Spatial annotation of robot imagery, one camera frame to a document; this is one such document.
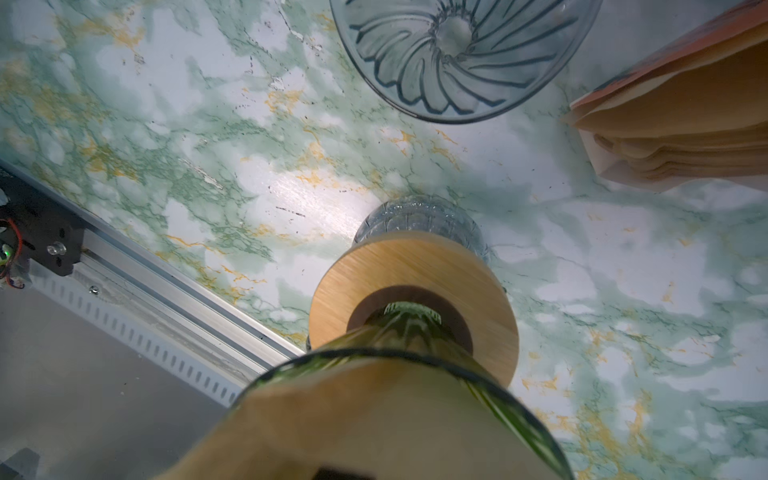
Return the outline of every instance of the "wooden disc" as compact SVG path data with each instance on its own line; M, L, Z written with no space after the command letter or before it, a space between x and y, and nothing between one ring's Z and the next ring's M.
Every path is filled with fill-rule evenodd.
M346 333L355 308L392 286L416 286L448 300L469 328L475 360L502 386L511 383L518 363L518 328L501 284L475 254L433 233L386 233L336 261L312 298L312 346Z

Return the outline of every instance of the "screw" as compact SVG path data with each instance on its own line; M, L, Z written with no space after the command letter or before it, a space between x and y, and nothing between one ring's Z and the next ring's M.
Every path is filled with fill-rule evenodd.
M48 245L45 248L45 251L47 251L49 255L60 257L67 253L67 247L65 247L62 242L54 242Z

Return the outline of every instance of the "red wire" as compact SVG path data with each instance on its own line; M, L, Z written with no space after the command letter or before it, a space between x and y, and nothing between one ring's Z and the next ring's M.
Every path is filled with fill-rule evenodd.
M3 221L5 221L6 223L8 223L8 225L10 225L10 226L11 226L11 228L13 229L13 231L16 233L16 240L17 240L16 251L15 251L15 252L14 252L14 254L13 254L13 260L10 260L9 262L7 262L7 263L5 264L5 282L6 282L6 283L7 283L9 286L12 286L13 288L15 288L15 289L17 289L17 290L21 290L21 289L22 289L22 288L24 288L24 287L23 287L23 286L16 286L16 285L14 285L14 284L13 284L13 282L11 281L11 276L10 276L10 275L8 275L8 274L10 273L11 265L12 265L12 264L13 264L13 263L14 263L16 260L18 260L18 256L22 254L22 247L23 247L23 245L24 245L24 238L22 238L22 232L20 232L20 231L18 230L18 227L16 226L16 222L14 222L14 221L13 221L12 219L10 219L10 218L5 218L5 219L3 219Z

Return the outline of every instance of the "marble surface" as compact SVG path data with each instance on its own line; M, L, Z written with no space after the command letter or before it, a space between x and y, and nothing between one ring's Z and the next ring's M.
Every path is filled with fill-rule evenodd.
M573 60L490 121L363 82L325 2L0 2L0 157L297 345L380 202L464 207L518 317L512 392L579 479L765 478L768 195L595 178L558 117L733 1L606 0Z

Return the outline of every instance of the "clear plastic bottle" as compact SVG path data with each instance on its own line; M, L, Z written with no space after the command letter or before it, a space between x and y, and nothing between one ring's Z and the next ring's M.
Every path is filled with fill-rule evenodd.
M404 230L435 233L453 240L488 263L488 246L475 221L461 208L435 195L410 195L385 202L362 222L354 243Z

